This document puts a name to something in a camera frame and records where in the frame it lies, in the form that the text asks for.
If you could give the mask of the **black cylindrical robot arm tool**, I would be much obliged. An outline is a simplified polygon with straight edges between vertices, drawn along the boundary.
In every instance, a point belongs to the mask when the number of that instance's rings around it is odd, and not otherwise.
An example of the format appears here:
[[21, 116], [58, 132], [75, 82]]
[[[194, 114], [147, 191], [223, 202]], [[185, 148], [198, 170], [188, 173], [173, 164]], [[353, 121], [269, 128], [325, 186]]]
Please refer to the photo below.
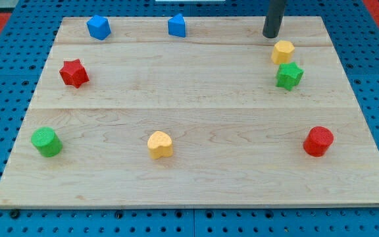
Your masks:
[[263, 26], [263, 36], [276, 38], [279, 34], [287, 0], [270, 0]]

